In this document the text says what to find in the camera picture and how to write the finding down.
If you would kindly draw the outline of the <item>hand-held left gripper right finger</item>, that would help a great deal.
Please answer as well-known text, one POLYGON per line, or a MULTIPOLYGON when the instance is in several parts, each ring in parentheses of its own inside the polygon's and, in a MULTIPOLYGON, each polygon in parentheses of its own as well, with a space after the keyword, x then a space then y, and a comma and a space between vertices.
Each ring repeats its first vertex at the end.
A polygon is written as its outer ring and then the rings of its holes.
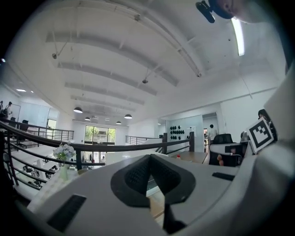
POLYGON ((222 198, 230 180, 214 173, 234 177, 237 169, 177 160, 157 155, 154 179, 161 185, 150 189, 151 215, 167 235, 175 235, 204 217, 222 198))

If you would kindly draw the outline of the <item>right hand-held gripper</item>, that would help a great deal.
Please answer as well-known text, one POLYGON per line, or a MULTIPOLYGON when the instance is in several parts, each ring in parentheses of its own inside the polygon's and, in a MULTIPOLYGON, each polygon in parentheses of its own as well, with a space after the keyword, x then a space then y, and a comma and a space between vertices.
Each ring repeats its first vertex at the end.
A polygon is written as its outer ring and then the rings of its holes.
POLYGON ((264 117, 260 117, 255 123, 246 128, 246 132, 255 154, 274 142, 273 134, 264 117))

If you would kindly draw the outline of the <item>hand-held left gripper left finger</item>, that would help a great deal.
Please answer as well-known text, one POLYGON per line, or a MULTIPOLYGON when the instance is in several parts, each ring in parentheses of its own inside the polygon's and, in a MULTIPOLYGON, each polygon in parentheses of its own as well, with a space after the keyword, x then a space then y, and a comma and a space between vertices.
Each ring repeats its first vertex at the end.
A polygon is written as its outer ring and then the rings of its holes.
POLYGON ((90 170, 62 183, 51 178, 28 209, 52 236, 164 236, 150 207, 135 206, 139 199, 150 200, 130 189, 124 171, 141 155, 90 170))

